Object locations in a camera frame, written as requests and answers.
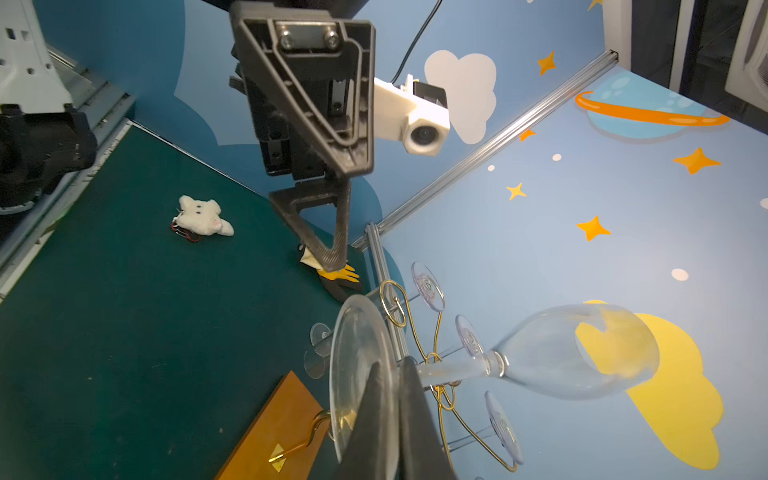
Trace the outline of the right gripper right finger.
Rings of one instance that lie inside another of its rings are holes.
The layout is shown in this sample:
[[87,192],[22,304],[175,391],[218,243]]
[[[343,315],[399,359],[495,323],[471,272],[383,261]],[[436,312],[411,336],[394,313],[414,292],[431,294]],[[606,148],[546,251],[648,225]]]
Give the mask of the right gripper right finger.
[[400,479],[456,479],[432,421],[417,364],[406,357],[398,366]]

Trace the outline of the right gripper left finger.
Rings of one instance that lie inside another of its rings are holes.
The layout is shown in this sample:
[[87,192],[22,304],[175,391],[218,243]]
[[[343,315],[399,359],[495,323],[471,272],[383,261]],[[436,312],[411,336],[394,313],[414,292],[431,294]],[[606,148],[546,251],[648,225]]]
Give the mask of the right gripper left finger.
[[397,385],[380,362],[369,372],[358,415],[333,479],[394,479],[399,463]]

